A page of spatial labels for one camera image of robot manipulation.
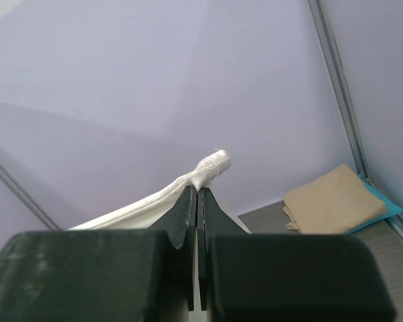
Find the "turquoise fabric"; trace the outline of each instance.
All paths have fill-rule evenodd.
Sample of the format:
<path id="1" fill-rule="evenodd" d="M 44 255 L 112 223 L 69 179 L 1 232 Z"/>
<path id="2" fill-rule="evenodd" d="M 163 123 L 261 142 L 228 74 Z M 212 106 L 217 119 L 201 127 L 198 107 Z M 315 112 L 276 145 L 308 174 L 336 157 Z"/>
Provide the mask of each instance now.
<path id="1" fill-rule="evenodd" d="M 397 206 L 395 203 L 393 203 L 391 200 L 389 200 L 387 197 L 385 197 L 383 194 L 381 194 L 379 191 L 377 191 L 375 188 L 373 188 L 370 184 L 366 183 L 363 179 L 361 181 L 364 182 L 365 186 L 367 189 L 370 191 L 371 194 L 375 195 L 377 198 L 381 199 L 384 203 L 385 206 L 387 207 L 387 213 L 385 215 L 376 217 L 372 220 L 369 220 L 366 223 L 362 223 L 360 226 L 357 226 L 356 228 L 352 229 L 351 231 L 348 231 L 348 233 L 354 233 L 360 229 L 363 229 L 364 227 L 371 225 L 372 223 L 375 223 L 376 221 L 379 220 L 384 220 L 393 216 L 397 216 L 401 213 L 403 213 L 403 208 L 400 206 Z"/>

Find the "folded cloth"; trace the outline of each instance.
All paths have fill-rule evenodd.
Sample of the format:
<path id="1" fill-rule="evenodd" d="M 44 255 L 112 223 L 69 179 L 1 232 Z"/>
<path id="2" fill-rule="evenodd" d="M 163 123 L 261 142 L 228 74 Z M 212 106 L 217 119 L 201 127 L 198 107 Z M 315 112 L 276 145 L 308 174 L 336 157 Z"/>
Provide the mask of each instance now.
<path id="1" fill-rule="evenodd" d="M 290 230 L 301 233 L 346 233 L 387 213 L 345 164 L 284 196 Z"/>

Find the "wooden floor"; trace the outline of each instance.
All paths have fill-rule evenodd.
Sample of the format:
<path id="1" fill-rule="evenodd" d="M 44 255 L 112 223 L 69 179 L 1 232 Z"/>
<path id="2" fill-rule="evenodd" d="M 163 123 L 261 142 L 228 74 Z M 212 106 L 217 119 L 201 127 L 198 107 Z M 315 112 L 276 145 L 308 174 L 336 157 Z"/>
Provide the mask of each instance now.
<path id="1" fill-rule="evenodd" d="M 239 218 L 253 233 L 297 233 L 289 231 L 289 222 L 282 211 L 283 202 L 251 211 Z M 396 321 L 403 322 L 403 242 L 385 222 L 380 221 L 353 234 L 372 251 L 398 310 Z"/>

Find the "tan folded fabric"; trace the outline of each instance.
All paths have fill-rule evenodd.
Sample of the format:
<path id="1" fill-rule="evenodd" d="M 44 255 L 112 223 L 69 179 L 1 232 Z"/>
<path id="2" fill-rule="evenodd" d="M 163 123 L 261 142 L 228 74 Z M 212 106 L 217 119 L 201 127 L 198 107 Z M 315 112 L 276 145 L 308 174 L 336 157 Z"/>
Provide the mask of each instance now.
<path id="1" fill-rule="evenodd" d="M 284 196 L 288 229 L 301 233 L 346 233 L 387 213 L 345 164 Z"/>

